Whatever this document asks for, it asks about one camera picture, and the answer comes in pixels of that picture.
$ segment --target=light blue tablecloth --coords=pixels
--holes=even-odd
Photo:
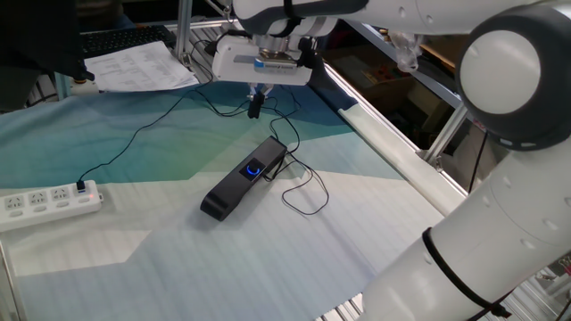
[[[276,115],[221,118],[189,95],[86,177],[105,194],[98,213],[0,236],[28,320],[310,320],[362,291],[442,217],[309,88],[292,90],[302,105],[291,117],[296,155],[331,193],[322,212],[306,218],[282,204],[302,182],[292,166],[257,184],[223,223],[201,213],[208,190],[271,134]],[[0,194],[77,181],[186,91],[72,97],[0,116]],[[248,87],[201,91],[231,111]],[[293,109],[284,89],[271,96]],[[292,146],[283,120],[276,130]],[[308,210],[324,201],[318,185],[290,197]]]

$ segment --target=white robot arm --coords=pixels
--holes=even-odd
[[[305,84],[301,39],[327,34],[338,18],[419,34],[470,32],[459,93],[490,138],[514,152],[368,286],[360,321],[506,316],[497,303],[571,249],[571,4],[532,3],[235,0],[252,39],[218,43],[213,69],[230,81]]]

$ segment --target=black cable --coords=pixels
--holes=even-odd
[[[28,106],[28,108],[29,108],[29,107],[34,107],[34,106],[36,106],[36,105],[39,104],[39,103],[44,103],[46,100],[48,100],[48,99],[50,99],[50,98],[54,98],[54,97],[57,97],[57,94],[47,95],[46,97],[44,97],[44,98],[42,98],[42,99],[39,99],[39,100],[36,100],[34,103],[31,103],[31,104]]]
[[[193,88],[193,89],[191,89],[191,90],[185,92],[185,93],[180,97],[180,99],[178,99],[178,101],[177,101],[172,107],[170,107],[170,109],[169,109],[167,112],[165,112],[164,114],[162,114],[162,116],[160,116],[157,120],[155,120],[154,122],[152,122],[152,123],[150,123],[150,124],[148,124],[148,125],[145,125],[145,126],[139,128],[139,129],[135,132],[135,134],[133,134],[133,136],[132,136],[131,139],[129,140],[127,146],[125,146],[125,148],[123,148],[123,150],[122,150],[119,154],[117,154],[117,156],[113,157],[111,160],[109,160],[109,161],[106,162],[106,163],[101,163],[101,164],[99,164],[99,165],[97,165],[97,166],[91,168],[90,170],[86,171],[83,175],[81,175],[81,177],[80,177],[79,180],[78,180],[78,189],[79,189],[79,190],[83,189],[83,188],[79,188],[80,186],[83,186],[83,185],[82,185],[82,184],[83,184],[83,177],[85,177],[87,174],[89,174],[90,172],[92,172],[92,171],[94,171],[94,170],[96,170],[96,169],[99,169],[99,168],[101,168],[101,167],[103,167],[103,166],[111,165],[115,160],[117,160],[117,159],[131,146],[131,144],[132,144],[133,141],[135,140],[135,137],[137,136],[137,134],[138,134],[141,130],[143,130],[143,129],[145,129],[145,128],[149,128],[149,127],[151,127],[152,125],[154,125],[154,124],[156,124],[157,122],[159,122],[161,119],[167,117],[167,116],[170,114],[170,112],[171,112],[172,110],[174,110],[174,109],[178,106],[178,104],[179,104],[180,102],[182,102],[182,100],[183,100],[187,95],[189,95],[189,94],[191,94],[191,93],[198,93],[199,95],[201,95],[202,97],[204,97],[204,99],[206,100],[206,102],[210,105],[211,110],[212,110],[215,114],[217,114],[218,116],[220,116],[220,117],[234,117],[234,116],[237,116],[237,115],[239,115],[239,114],[241,114],[241,113],[247,111],[247,110],[244,110],[244,111],[236,112],[238,109],[240,109],[241,107],[243,107],[245,104],[247,104],[247,103],[250,102],[250,101],[245,101],[245,102],[243,102],[242,104],[240,104],[240,106],[238,106],[238,107],[237,107],[236,109],[234,109],[233,111],[230,111],[230,112],[220,112],[220,111],[218,111],[218,110],[216,109],[216,107],[212,104],[212,102],[211,102],[203,93],[199,92],[197,89],[198,89],[198,87],[197,87],[197,88]]]
[[[180,99],[178,99],[177,103],[175,103],[174,105],[172,105],[172,107],[170,107],[170,109],[169,109],[167,112],[165,112],[164,114],[162,114],[162,116],[160,116],[157,120],[155,120],[154,122],[152,122],[152,123],[150,123],[150,124],[148,124],[148,125],[145,125],[145,126],[139,128],[139,129],[135,132],[135,134],[133,134],[133,136],[131,137],[131,140],[128,142],[127,146],[125,146],[125,148],[123,148],[123,150],[122,150],[119,154],[117,154],[117,156],[113,157],[112,160],[109,160],[109,161],[106,162],[106,163],[101,163],[101,164],[95,166],[94,168],[88,170],[87,172],[83,173],[83,175],[81,175],[81,177],[79,178],[78,182],[82,182],[82,181],[83,181],[83,177],[84,177],[85,175],[91,173],[92,171],[94,171],[94,170],[96,170],[96,169],[99,169],[99,168],[101,168],[102,166],[111,165],[115,160],[117,160],[117,159],[131,146],[131,144],[132,144],[133,141],[135,140],[135,137],[137,137],[137,134],[138,134],[141,130],[143,130],[143,129],[145,129],[145,128],[149,128],[150,126],[152,126],[152,125],[156,124],[157,122],[159,122],[159,120],[161,120],[161,119],[167,117],[167,115],[169,115],[170,112],[171,112],[173,109],[175,109],[175,107],[177,107],[177,105],[178,105],[180,102],[182,102],[182,100],[185,98],[185,96],[188,95],[188,94],[191,93],[191,92],[192,92],[192,90],[189,90],[189,91],[187,91],[184,95],[182,95],[182,96],[180,97]]]
[[[306,216],[315,215],[315,214],[319,213],[321,210],[323,210],[323,208],[325,208],[325,207],[329,204],[329,197],[330,197],[330,196],[329,196],[329,191],[327,190],[327,188],[326,188],[326,186],[325,186],[325,183],[323,182],[323,178],[321,178],[321,176],[318,174],[318,172],[315,171],[315,170],[314,170],[313,168],[311,168],[310,166],[308,166],[307,164],[305,164],[305,163],[303,163],[302,161],[298,160],[298,159],[295,158],[295,156],[294,156],[294,152],[296,152],[296,151],[299,149],[299,147],[300,147],[301,139],[300,139],[299,133],[297,132],[297,129],[295,128],[294,124],[292,124],[292,122],[289,120],[288,117],[291,116],[291,115],[293,115],[294,113],[298,112],[298,111],[301,109],[301,105],[299,104],[299,102],[297,102],[297,100],[295,99],[295,96],[294,96],[294,94],[293,94],[292,92],[290,92],[290,91],[288,91],[288,90],[286,90],[286,91],[293,97],[294,103],[297,103],[298,106],[299,106],[299,108],[295,108],[294,111],[292,111],[292,112],[290,112],[290,113],[288,113],[288,114],[284,114],[282,111],[280,111],[280,110],[277,109],[277,98],[275,98],[275,97],[270,97],[270,98],[268,98],[268,99],[266,100],[266,102],[269,101],[269,100],[275,100],[275,101],[276,101],[276,104],[274,105],[273,108],[270,108],[270,107],[261,107],[261,108],[262,108],[262,109],[266,109],[266,110],[271,110],[271,111],[275,112],[275,113],[279,116],[279,118],[273,119],[273,120],[269,123],[269,129],[270,129],[271,132],[276,136],[276,139],[279,141],[279,138],[278,138],[278,136],[277,136],[276,129],[273,127],[273,123],[274,123],[275,121],[284,119],[284,120],[289,124],[289,126],[294,130],[295,136],[296,136],[296,138],[297,138],[297,145],[295,146],[295,148],[293,148],[292,151],[288,151],[288,152],[285,154],[284,159],[282,159],[282,160],[280,161],[280,163],[278,164],[278,166],[277,166],[276,171],[274,172],[274,174],[273,174],[271,177],[264,176],[264,179],[265,179],[267,182],[272,182],[274,179],[276,179],[276,177],[277,177],[280,173],[282,173],[284,170],[286,170],[286,169],[287,169],[288,167],[290,167],[291,165],[296,164],[296,163],[302,165],[302,167],[303,167],[305,170],[308,170],[308,171],[310,172],[310,178],[309,178],[308,180],[306,180],[305,182],[301,183],[300,185],[295,186],[295,187],[292,187],[292,188],[290,188],[290,189],[284,191],[284,192],[282,193],[282,203],[284,203],[287,207],[289,207],[289,208],[292,209],[292,210],[295,210],[296,212],[298,212],[298,213],[300,213],[300,214],[302,214],[302,215],[306,215]],[[287,163],[284,167],[282,167],[282,165],[284,164],[284,160],[285,160],[285,158],[286,158],[287,156],[293,158],[294,160],[290,161],[290,162]],[[323,203],[323,205],[321,205],[317,210],[315,210],[315,211],[313,211],[313,212],[304,212],[304,211],[302,211],[302,210],[296,208],[295,206],[293,206],[293,204],[292,204],[291,202],[289,202],[289,201],[286,199],[286,195],[287,195],[288,193],[291,193],[291,192],[293,192],[293,191],[295,191],[295,190],[297,190],[297,189],[300,189],[300,188],[306,186],[306,185],[307,185],[312,179],[314,179],[314,178],[315,178],[315,180],[317,180],[319,186],[321,186],[321,189],[323,189],[323,191],[325,192],[325,194],[326,194],[326,200],[325,200],[325,202]]]
[[[474,173],[472,173],[472,179],[470,180],[470,187],[468,188],[468,193],[472,193],[472,187],[474,187],[474,182],[476,181],[476,173],[478,171],[478,166],[480,165],[480,159],[482,158],[482,152],[484,151],[485,142],[488,140],[488,132],[484,134],[484,139],[482,140],[482,146],[480,147],[480,152],[476,158],[476,165],[474,165]]]
[[[557,318],[555,319],[555,321],[561,320],[561,318],[563,317],[563,315],[565,314],[565,312],[567,312],[567,310],[569,309],[569,306],[571,306],[571,298],[567,301],[567,304],[565,305],[565,307],[563,308],[563,310],[561,311],[561,313],[559,313],[559,315],[557,316]]]

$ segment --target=blue led light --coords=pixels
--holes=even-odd
[[[250,165],[248,165],[248,167],[246,167],[246,171],[248,172],[248,174],[254,175],[254,176],[260,174],[260,169],[256,169],[256,171],[254,172],[253,170],[250,169]]]

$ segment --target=white power strip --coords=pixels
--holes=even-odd
[[[95,181],[85,183],[82,192],[74,183],[0,197],[0,232],[100,210]]]

